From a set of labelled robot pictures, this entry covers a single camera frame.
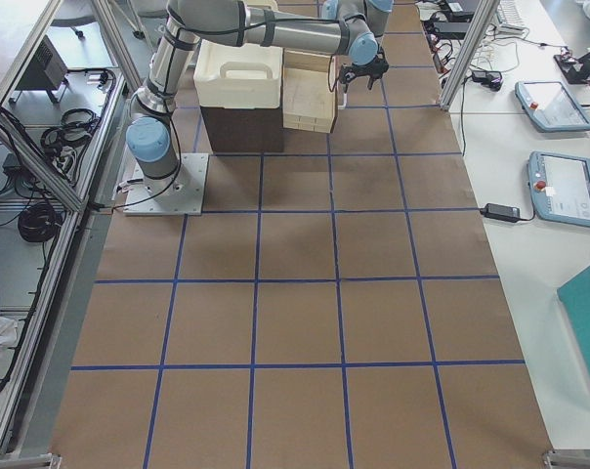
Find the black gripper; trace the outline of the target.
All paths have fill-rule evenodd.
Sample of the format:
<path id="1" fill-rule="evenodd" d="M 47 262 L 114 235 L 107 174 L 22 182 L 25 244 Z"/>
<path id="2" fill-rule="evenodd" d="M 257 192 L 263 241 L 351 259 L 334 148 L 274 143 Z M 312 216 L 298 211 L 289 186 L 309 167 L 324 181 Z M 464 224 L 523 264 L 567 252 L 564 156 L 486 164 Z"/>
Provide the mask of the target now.
<path id="1" fill-rule="evenodd" d="M 389 64 L 384 54 L 377 55 L 372 62 L 365 65 L 342 65 L 339 70 L 338 81 L 341 82 L 342 91 L 348 93 L 349 82 L 359 77 L 368 77 L 367 89 L 372 90 L 375 82 L 383 77 L 389 70 Z"/>

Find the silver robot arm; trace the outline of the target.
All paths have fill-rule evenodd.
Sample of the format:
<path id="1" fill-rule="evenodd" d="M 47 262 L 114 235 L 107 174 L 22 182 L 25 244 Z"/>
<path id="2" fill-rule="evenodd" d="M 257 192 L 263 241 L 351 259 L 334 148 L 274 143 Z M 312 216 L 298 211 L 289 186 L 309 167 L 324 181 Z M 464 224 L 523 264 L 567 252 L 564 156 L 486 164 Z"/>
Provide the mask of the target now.
<path id="1" fill-rule="evenodd" d="M 243 1 L 171 1 L 164 37 L 145 83 L 133 96 L 126 145 L 139 163 L 150 196 L 177 187 L 182 170 L 179 139 L 171 122 L 181 79 L 197 48 L 208 43 L 241 48 L 255 44 L 302 53 L 351 59 L 339 74 L 349 85 L 366 76 L 371 82 L 389 69 L 383 47 L 386 1 L 327 1 L 322 18 L 301 17 L 250 7 Z"/>
<path id="2" fill-rule="evenodd" d="M 382 37 L 393 10 L 393 0 L 326 0 L 320 9 L 324 20 L 364 20 L 375 37 Z"/>

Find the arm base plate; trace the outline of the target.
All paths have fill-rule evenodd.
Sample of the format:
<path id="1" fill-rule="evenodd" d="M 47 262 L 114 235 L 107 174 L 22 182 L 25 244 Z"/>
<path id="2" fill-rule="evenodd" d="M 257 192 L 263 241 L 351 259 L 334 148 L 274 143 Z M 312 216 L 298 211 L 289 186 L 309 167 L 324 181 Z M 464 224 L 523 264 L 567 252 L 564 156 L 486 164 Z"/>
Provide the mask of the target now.
<path id="1" fill-rule="evenodd" d="M 130 178 L 139 182 L 128 187 L 123 212 L 138 216 L 200 215 L 208 162 L 208 153 L 183 153 L 176 179 L 160 181 L 146 179 L 136 162 Z"/>

